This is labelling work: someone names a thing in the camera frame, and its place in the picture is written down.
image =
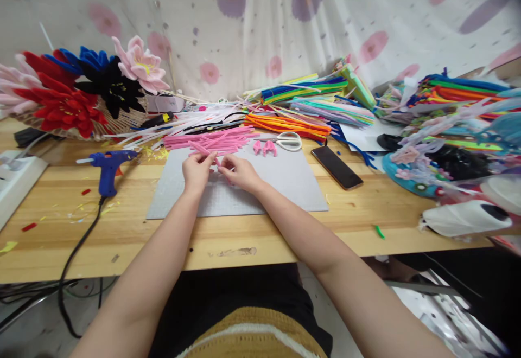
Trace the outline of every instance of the scissors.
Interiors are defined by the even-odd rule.
[[[275,138],[254,138],[254,141],[272,141],[282,149],[286,149],[290,152],[296,152],[302,147],[302,140],[297,133],[294,132],[283,132]]]

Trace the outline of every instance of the woven basket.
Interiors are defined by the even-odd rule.
[[[103,136],[105,134],[130,133],[134,131],[130,129],[131,127],[140,127],[141,124],[147,119],[146,111],[148,109],[148,99],[144,97],[137,98],[137,100],[139,101],[139,104],[141,104],[145,109],[144,113],[133,109],[130,109],[129,113],[126,113],[123,110],[119,110],[118,119],[113,119],[110,115],[110,112],[107,110],[105,101],[101,97],[98,97],[97,109],[103,113],[107,119],[108,124],[102,125],[96,121],[93,121],[94,130],[89,138],[83,138],[78,132],[78,129],[54,129],[49,131],[49,133],[60,137],[77,138],[84,141],[103,141],[105,139],[109,139],[109,137]],[[38,106],[34,110],[25,112],[23,114],[11,114],[10,117],[15,118],[16,120],[19,120],[28,126],[34,127],[35,129],[42,130],[40,126],[43,122],[43,119],[33,117],[33,113],[39,109],[41,109],[41,106]]]

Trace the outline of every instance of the white power strip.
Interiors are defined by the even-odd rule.
[[[19,153],[9,150],[0,154],[0,231],[48,165],[38,157],[16,159]]]

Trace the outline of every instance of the red scrap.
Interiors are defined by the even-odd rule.
[[[28,226],[22,228],[22,232],[27,232],[27,231],[33,229],[36,225],[37,225],[36,222],[33,222],[32,224],[29,224]]]

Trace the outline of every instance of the blue glue gun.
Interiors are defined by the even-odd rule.
[[[86,159],[76,160],[77,163],[90,163],[94,167],[101,167],[99,193],[102,197],[113,197],[117,194],[114,188],[114,179],[119,166],[137,157],[135,151],[109,151],[94,153]]]

